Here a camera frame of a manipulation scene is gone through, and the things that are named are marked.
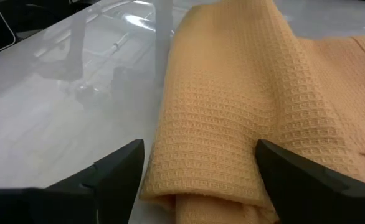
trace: white table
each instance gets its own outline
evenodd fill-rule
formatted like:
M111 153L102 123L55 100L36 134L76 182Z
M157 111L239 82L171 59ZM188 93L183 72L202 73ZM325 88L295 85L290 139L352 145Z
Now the white table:
M201 2L174 0L172 19L170 3L102 0L0 52L0 187L46 187L136 138L146 167L169 36ZM275 2L296 35L365 34L365 2ZM172 220L137 201L130 223Z

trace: orange waffle towel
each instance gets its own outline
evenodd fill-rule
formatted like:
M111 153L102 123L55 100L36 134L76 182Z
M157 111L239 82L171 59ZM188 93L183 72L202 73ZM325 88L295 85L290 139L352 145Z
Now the orange waffle towel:
M173 40L141 198L176 223L273 223L268 139L365 182L365 37L293 35L272 0L197 6Z

